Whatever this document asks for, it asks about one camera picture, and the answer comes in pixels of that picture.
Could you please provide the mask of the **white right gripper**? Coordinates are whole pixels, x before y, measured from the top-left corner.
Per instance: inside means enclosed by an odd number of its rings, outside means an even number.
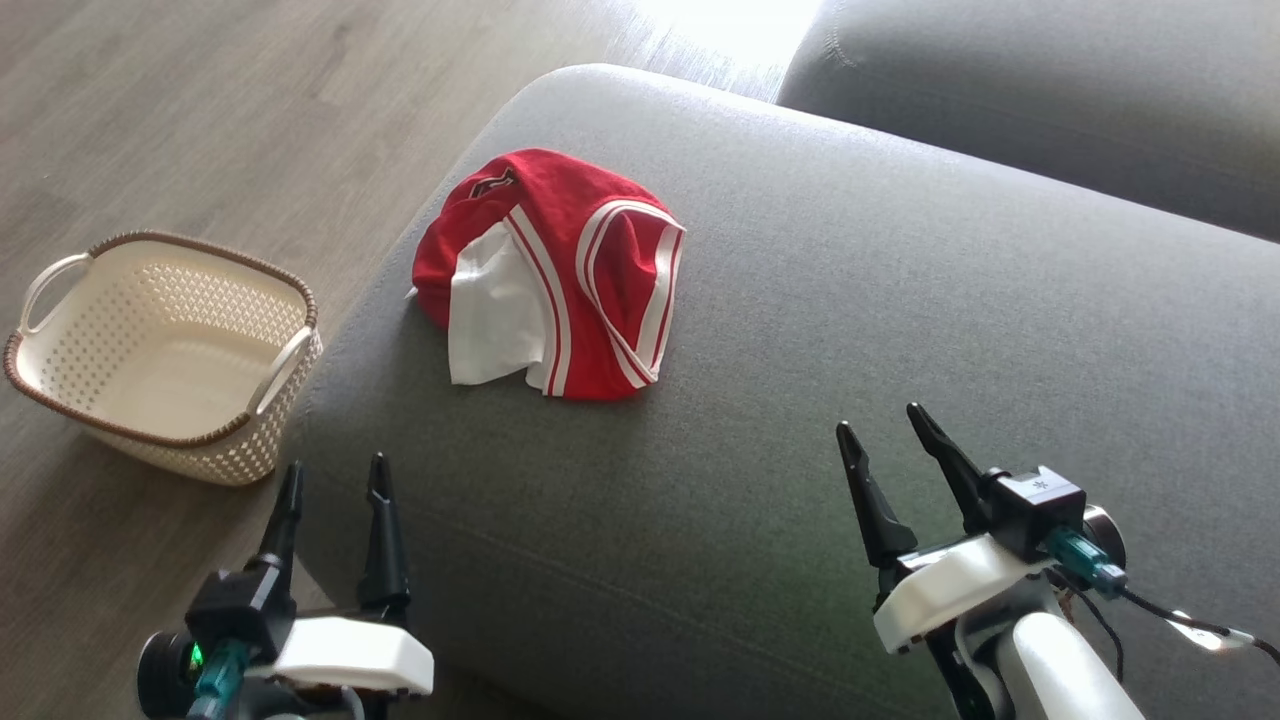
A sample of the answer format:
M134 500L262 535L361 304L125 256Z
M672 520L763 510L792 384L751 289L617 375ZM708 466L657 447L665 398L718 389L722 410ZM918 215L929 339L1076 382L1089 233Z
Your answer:
M847 421L836 439L858 516L868 562L887 573L873 624L887 653L905 653L932 632L991 603L1027 582L1044 611L1060 616L1052 585L1041 575L1048 560L1025 562L992 536L989 510L980 497L984 474L928 414L911 402L906 415L924 451L937 461L963 518L966 536L925 553L902 524L870 474L870 459Z

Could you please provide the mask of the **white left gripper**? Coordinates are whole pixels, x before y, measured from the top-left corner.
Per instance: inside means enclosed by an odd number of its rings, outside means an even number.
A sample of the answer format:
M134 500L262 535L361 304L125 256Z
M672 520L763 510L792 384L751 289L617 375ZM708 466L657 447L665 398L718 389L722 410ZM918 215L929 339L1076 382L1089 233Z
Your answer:
M278 487L255 555L256 566L278 570L276 584L284 593L291 593L303 492L303 465L294 461ZM347 685L356 691L430 696L435 685L433 652L401 628L410 624L410 565L390 464L384 454L371 457L366 500L372 519L357 601L365 618L383 624L338 616L298 619L276 660L268 666L268 675L302 687Z

